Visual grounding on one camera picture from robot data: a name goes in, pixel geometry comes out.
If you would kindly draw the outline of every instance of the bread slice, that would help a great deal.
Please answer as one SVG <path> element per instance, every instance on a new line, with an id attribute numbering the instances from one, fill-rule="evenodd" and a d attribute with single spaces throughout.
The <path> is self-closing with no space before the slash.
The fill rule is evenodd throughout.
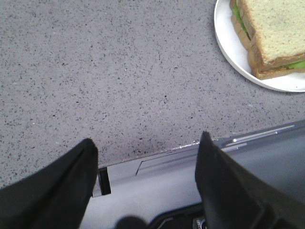
<path id="1" fill-rule="evenodd" d="M 305 60 L 304 0 L 231 0 L 231 8 L 235 3 L 247 32 L 234 14 L 232 22 L 248 51 L 253 75 L 268 79 L 305 72 L 286 66 Z"/>

